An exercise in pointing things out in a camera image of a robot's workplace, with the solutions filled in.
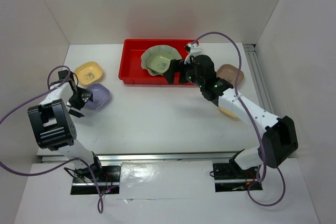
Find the green square plate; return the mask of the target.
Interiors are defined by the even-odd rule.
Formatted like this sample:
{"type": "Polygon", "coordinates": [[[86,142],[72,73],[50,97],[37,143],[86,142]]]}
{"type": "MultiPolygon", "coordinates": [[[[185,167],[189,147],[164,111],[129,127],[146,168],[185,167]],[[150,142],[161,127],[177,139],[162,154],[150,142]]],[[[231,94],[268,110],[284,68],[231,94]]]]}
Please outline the green square plate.
{"type": "Polygon", "coordinates": [[[165,73],[171,61],[174,59],[175,57],[172,54],[165,51],[158,51],[149,57],[146,64],[148,69],[152,72],[152,75],[155,76],[165,73]]]}

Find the large green scalloped bowl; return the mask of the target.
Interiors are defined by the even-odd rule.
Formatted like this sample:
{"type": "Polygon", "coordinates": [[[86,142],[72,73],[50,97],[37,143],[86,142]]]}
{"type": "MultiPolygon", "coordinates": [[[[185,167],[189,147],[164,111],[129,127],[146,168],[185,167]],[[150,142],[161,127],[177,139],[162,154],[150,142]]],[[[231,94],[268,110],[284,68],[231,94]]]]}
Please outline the large green scalloped bowl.
{"type": "Polygon", "coordinates": [[[147,62],[147,60],[149,59],[149,57],[153,53],[158,52],[158,51],[165,51],[167,53],[172,54],[175,57],[175,59],[182,59],[182,56],[180,55],[180,53],[175,48],[173,48],[171,46],[168,46],[168,45],[157,45],[157,46],[150,47],[149,49],[147,49],[141,55],[141,67],[142,67],[142,69],[147,70],[148,73],[151,76],[154,76],[154,75],[152,75],[152,72],[148,69],[146,62],[147,62]]]}

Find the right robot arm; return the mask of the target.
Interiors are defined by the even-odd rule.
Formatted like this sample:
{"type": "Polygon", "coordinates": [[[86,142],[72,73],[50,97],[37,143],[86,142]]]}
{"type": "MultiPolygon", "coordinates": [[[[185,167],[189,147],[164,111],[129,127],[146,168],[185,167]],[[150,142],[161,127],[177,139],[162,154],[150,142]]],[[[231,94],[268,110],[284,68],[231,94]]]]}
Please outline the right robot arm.
{"type": "Polygon", "coordinates": [[[294,121],[264,110],[235,90],[230,82],[219,78],[209,56],[192,57],[188,63],[183,59],[172,60],[163,76],[172,83],[176,73],[180,74],[181,84],[198,86],[206,100],[233,113],[256,131],[259,146],[244,149],[230,159],[229,172],[233,177],[240,178],[259,165],[277,168],[298,149],[294,121]]]}

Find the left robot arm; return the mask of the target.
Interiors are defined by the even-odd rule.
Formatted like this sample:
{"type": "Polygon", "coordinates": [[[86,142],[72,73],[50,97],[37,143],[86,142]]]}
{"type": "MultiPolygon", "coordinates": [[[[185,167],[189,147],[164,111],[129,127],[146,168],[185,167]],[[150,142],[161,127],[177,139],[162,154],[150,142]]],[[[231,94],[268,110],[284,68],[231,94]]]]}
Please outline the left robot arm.
{"type": "Polygon", "coordinates": [[[37,145],[41,149],[57,152],[72,160],[74,174],[96,182],[103,177],[103,167],[96,154],[86,149],[77,139],[77,131],[71,116],[83,117],[78,111],[92,93],[76,86],[74,81],[61,84],[52,83],[51,93],[43,101],[28,109],[28,118],[32,126],[37,145]]]}

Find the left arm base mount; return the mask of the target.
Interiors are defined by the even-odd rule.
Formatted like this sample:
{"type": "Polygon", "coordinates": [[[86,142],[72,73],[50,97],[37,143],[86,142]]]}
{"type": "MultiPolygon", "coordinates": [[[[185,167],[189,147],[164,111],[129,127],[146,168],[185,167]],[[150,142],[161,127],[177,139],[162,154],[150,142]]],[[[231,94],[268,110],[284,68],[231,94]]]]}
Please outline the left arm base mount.
{"type": "MultiPolygon", "coordinates": [[[[96,195],[97,190],[91,174],[79,174],[78,170],[64,168],[72,177],[71,195],[96,195]]],[[[100,174],[95,175],[100,192],[103,195],[116,195],[120,192],[121,165],[102,166],[100,174]]]]}

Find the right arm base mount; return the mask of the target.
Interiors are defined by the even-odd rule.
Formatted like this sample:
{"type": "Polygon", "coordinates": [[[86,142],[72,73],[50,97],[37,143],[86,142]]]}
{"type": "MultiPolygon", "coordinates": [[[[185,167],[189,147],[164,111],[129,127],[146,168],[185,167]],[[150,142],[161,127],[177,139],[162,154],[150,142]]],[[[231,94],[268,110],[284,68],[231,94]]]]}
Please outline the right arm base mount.
{"type": "Polygon", "coordinates": [[[209,175],[214,179],[217,193],[246,191],[257,180],[257,167],[241,170],[231,167],[229,163],[213,163],[209,175]]]}

